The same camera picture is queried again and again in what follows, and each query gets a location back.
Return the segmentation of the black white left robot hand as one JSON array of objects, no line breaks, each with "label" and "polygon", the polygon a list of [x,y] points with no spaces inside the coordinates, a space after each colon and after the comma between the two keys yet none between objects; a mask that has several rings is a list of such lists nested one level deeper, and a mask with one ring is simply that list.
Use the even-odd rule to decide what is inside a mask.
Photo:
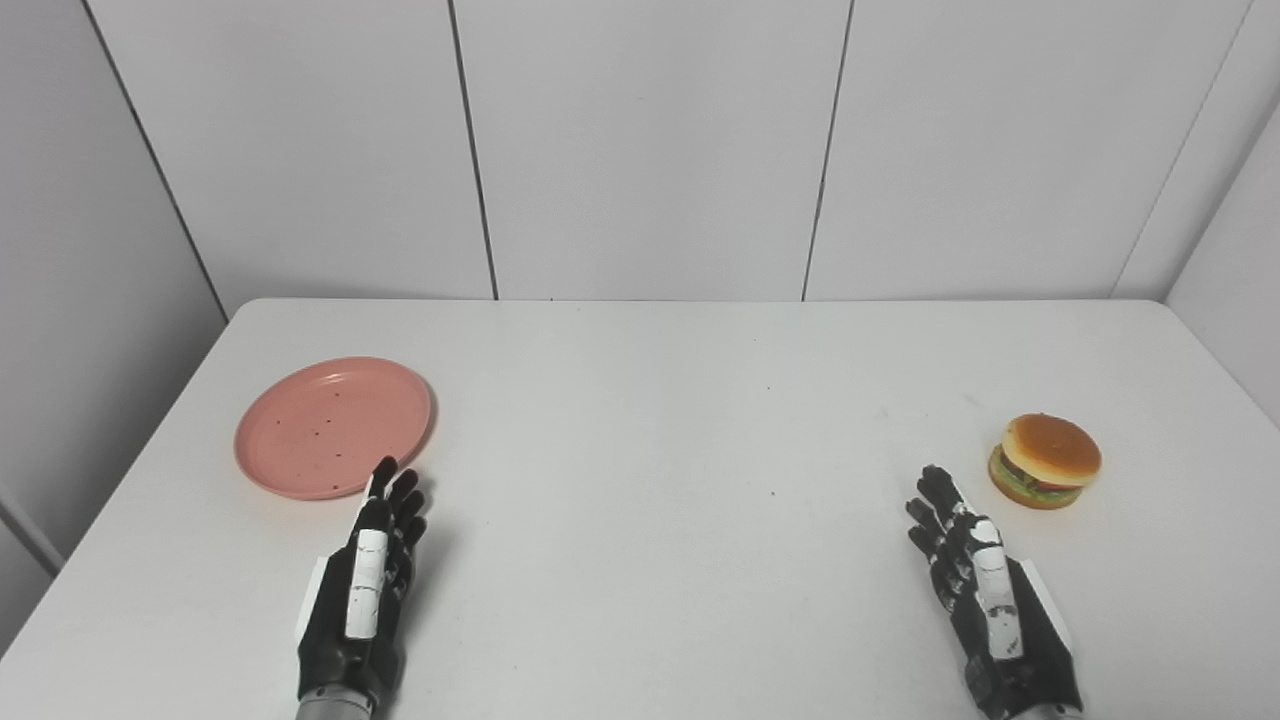
[{"label": "black white left robot hand", "polygon": [[344,691],[375,711],[401,684],[401,614],[428,520],[419,474],[385,456],[372,469],[355,524],[308,588],[297,644],[300,700]]}]

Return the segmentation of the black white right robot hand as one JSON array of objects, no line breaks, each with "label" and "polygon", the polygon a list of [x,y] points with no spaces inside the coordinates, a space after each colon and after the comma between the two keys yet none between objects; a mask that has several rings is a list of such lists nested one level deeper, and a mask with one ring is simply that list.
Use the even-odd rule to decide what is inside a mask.
[{"label": "black white right robot hand", "polygon": [[1034,565],[1011,559],[998,528],[952,477],[927,465],[905,510],[936,597],[964,653],[963,679],[987,719],[1083,719],[1069,635]]}]

